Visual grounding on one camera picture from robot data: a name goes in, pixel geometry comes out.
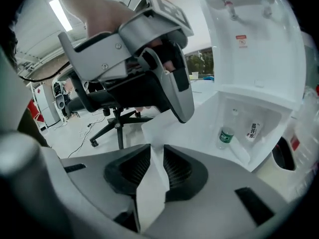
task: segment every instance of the fluorescent light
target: fluorescent light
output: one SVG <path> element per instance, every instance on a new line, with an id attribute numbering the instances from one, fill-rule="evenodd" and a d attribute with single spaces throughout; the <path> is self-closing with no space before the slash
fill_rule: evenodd
<path id="1" fill-rule="evenodd" d="M 55 15 L 58 17 L 59 21 L 61 22 L 62 26 L 64 27 L 65 31 L 70 31 L 72 30 L 71 24 L 68 21 L 62 6 L 60 4 L 59 0 L 52 0 L 50 3 L 50 6 L 52 10 L 54 11 Z"/>

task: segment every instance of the white wall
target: white wall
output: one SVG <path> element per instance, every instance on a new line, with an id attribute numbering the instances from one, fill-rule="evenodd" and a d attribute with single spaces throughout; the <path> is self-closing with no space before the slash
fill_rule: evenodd
<path id="1" fill-rule="evenodd" d="M 183 49 L 184 54 L 211 47 L 208 28 L 198 0 L 169 1 L 183 9 L 194 31 L 194 36 L 188 39 L 188 45 Z"/>

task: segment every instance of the ceiling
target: ceiling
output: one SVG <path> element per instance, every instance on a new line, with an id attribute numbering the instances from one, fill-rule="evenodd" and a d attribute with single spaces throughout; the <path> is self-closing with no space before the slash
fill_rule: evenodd
<path id="1" fill-rule="evenodd" d="M 57 19 L 49 2 L 52 0 L 25 0 L 15 33 L 18 39 L 16 58 L 21 73 L 26 76 L 39 68 L 43 63 L 63 53 L 57 35 L 65 31 Z M 140 0 L 122 1 L 129 8 L 134 9 Z M 86 38 L 85 25 L 69 14 L 65 14 L 72 26 L 67 32 L 74 45 L 81 43 Z"/>

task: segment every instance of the green bottle label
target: green bottle label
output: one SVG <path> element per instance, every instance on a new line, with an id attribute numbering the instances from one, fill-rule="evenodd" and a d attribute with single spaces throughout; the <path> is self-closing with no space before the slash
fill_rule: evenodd
<path id="1" fill-rule="evenodd" d="M 219 135 L 219 140 L 221 140 L 224 143 L 230 143 L 231 139 L 234 135 L 226 134 L 223 130 L 221 131 Z"/>

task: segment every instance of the brick wall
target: brick wall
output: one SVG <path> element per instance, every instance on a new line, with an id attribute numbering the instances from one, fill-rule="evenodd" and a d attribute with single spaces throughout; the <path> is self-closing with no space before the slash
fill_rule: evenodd
<path id="1" fill-rule="evenodd" d="M 35 79 L 35 80 L 46 78 L 46 77 L 54 74 L 57 70 L 59 70 L 68 61 L 69 60 L 67 59 L 67 57 L 64 54 L 62 54 L 62 55 L 50 60 L 49 62 L 47 62 L 43 66 L 41 66 L 34 73 L 32 73 L 29 76 L 29 78 Z M 43 83 L 48 85 L 48 86 L 51 86 L 52 81 L 53 81 L 53 79 L 49 79 L 49 80 L 44 81 Z M 67 84 L 65 85 L 65 89 L 66 89 L 66 91 L 71 91 L 73 89 L 73 85 L 72 85 L 70 80 L 67 80 Z"/>

